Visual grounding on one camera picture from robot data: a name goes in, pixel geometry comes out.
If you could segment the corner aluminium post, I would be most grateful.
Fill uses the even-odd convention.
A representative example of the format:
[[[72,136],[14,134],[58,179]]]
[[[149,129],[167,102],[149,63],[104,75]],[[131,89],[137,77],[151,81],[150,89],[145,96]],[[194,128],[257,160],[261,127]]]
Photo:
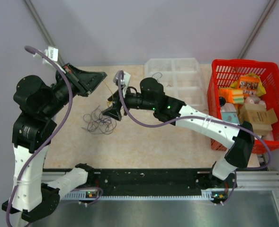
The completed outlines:
[[[54,41],[52,40],[52,38],[49,34],[49,32],[47,31],[45,25],[43,24],[43,22],[42,22],[42,20],[39,16],[34,4],[33,4],[33,2],[31,0],[23,0],[23,3],[25,4],[28,12],[30,13],[31,17],[33,18],[33,20],[34,20],[40,34],[42,35],[45,43],[47,44],[47,48],[48,48],[48,46],[56,47]],[[57,67],[59,68],[60,71],[64,72],[63,68],[62,68],[63,65],[64,65],[64,62],[63,62],[62,57],[60,56],[60,54],[59,54],[59,58],[58,58],[58,63],[56,65],[57,65]]]
[[[271,13],[275,9],[278,0],[269,0],[261,13],[259,19],[254,25],[253,30],[251,31],[250,35],[246,39],[243,47],[241,48],[240,52],[237,55],[237,59],[244,59],[247,55],[248,51],[250,50],[251,46],[253,45],[254,41],[258,37],[258,34],[262,30],[264,24],[266,23],[267,19],[270,17]]]

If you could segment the orange snack package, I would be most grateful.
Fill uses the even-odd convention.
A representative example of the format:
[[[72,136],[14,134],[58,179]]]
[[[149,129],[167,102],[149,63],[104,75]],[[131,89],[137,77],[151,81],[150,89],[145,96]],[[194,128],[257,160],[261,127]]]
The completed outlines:
[[[240,76],[236,88],[242,90],[244,97],[248,97],[257,93],[259,82],[258,76]]]

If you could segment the brown cardboard box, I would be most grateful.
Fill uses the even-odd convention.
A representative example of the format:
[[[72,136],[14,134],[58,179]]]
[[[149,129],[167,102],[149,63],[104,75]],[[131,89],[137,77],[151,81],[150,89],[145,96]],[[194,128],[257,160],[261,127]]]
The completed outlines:
[[[266,110],[262,105],[244,104],[239,110],[239,122],[249,122],[253,132],[259,136],[266,136],[272,132],[272,125],[278,122],[274,109]]]

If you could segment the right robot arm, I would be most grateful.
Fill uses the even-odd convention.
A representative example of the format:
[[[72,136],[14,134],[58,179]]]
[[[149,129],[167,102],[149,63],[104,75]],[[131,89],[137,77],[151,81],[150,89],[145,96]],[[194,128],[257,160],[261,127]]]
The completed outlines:
[[[227,148],[225,155],[212,166],[209,182],[220,187],[226,182],[228,175],[238,169],[246,168],[254,146],[252,125],[248,122],[229,123],[212,118],[185,102],[167,96],[164,87],[154,78],[145,78],[140,82],[140,92],[131,92],[129,87],[122,85],[112,98],[111,107],[102,114],[117,121],[122,119],[121,109],[125,115],[129,109],[148,110],[162,124],[188,128],[220,142]]]

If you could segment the black round ball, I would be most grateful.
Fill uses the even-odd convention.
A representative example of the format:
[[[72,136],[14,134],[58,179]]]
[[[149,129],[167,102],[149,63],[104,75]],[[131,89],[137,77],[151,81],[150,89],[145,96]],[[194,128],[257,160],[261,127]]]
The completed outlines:
[[[223,107],[226,104],[226,99],[222,96],[219,97],[219,105]]]

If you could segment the pink wrapped roll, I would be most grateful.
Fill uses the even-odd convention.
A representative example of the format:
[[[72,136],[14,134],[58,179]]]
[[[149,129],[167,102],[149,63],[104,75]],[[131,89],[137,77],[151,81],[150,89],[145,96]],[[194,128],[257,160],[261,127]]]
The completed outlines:
[[[264,108],[266,108],[265,101],[261,100],[257,96],[248,96],[247,98],[245,98],[244,103],[245,104],[258,104],[258,105],[262,105]]]

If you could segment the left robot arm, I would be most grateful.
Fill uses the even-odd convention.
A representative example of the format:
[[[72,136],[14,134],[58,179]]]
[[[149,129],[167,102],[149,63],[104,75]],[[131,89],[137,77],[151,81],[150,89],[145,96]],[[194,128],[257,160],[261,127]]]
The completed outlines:
[[[64,65],[56,83],[48,86],[39,76],[29,75],[17,84],[14,101],[21,114],[13,125],[15,155],[14,186],[10,199],[2,204],[9,214],[20,212],[28,223],[51,215],[61,199],[75,188],[95,183],[93,169],[78,164],[64,176],[50,183],[42,182],[45,157],[53,133],[60,129],[54,122],[63,107],[71,108],[75,96],[87,97],[106,78],[105,72],[90,72]]]

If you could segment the right corner aluminium post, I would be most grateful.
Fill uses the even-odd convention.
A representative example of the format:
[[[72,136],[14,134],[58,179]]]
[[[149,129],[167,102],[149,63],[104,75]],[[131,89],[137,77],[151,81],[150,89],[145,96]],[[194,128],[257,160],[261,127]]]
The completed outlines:
[[[253,45],[254,41],[258,37],[258,34],[262,30],[264,24],[266,23],[267,19],[270,17],[271,13],[275,9],[278,0],[269,0],[261,13],[259,19],[254,25],[253,30],[251,31],[250,35],[246,39],[243,47],[241,48],[240,52],[237,55],[237,59],[244,59],[247,55],[248,51],[250,50],[251,46]]]

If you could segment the left corner aluminium post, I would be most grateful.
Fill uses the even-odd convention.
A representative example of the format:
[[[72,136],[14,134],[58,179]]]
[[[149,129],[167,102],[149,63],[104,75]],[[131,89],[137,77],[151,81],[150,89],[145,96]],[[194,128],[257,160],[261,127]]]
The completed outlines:
[[[31,17],[33,18],[33,20],[34,20],[40,34],[42,35],[45,43],[47,44],[47,48],[48,48],[48,46],[56,47],[54,41],[52,40],[52,38],[49,34],[49,32],[47,31],[45,25],[43,24],[43,22],[42,22],[42,20],[39,16],[34,4],[33,4],[33,2],[31,0],[23,0],[23,3],[25,4],[28,12],[30,13]],[[58,58],[58,63],[56,65],[57,65],[57,67],[59,68],[60,71],[64,72],[63,68],[62,68],[63,65],[64,65],[64,62],[63,62],[62,57],[60,56],[60,54],[59,54],[59,58]]]

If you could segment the orange sponge pack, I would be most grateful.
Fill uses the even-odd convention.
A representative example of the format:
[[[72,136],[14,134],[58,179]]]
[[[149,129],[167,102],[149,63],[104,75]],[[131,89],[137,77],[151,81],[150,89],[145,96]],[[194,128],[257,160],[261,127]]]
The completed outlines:
[[[244,95],[243,90],[230,87],[219,88],[219,96],[222,96],[226,102],[233,104],[243,104]]]

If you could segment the yellow snack bag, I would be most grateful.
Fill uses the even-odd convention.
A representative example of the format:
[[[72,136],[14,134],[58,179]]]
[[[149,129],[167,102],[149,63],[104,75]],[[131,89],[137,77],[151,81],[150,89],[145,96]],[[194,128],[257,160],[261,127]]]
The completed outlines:
[[[244,75],[244,76],[252,76],[252,77],[254,77],[254,76],[258,76],[258,75],[256,75],[255,73],[248,73],[248,74],[246,74],[246,75]],[[237,83],[238,83],[238,80],[236,80],[236,81],[234,81],[231,85],[230,85],[230,88],[235,88],[235,89],[237,89],[236,87],[237,87]],[[265,88],[264,88],[264,86],[263,86],[263,84],[262,84],[262,82],[261,82],[261,79],[260,79],[260,82],[259,82],[259,85],[258,85],[258,88],[257,88],[257,93],[255,94],[255,95],[253,95],[253,96],[257,96],[257,97],[260,97],[260,96],[262,96],[262,95],[265,95],[266,94],[266,90],[265,90]]]

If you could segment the clear plastic compartment tray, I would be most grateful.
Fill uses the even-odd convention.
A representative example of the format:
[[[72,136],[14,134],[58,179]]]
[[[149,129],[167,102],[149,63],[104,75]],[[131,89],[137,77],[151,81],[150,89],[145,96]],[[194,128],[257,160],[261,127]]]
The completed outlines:
[[[168,96],[205,112],[207,94],[200,64],[195,58],[158,58],[144,64],[144,76],[163,84]]]

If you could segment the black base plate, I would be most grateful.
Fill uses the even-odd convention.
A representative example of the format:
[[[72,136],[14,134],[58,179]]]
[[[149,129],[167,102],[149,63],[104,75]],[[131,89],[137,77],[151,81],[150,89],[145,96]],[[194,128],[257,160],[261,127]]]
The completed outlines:
[[[196,196],[202,190],[232,188],[234,174],[225,180],[210,168],[94,169],[87,185],[103,189],[105,196]]]

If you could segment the teal small box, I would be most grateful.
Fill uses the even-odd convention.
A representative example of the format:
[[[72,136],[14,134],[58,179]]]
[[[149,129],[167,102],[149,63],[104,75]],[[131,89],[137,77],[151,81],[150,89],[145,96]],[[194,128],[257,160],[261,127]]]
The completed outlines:
[[[222,112],[222,120],[229,123],[239,124],[239,119],[236,112]]]

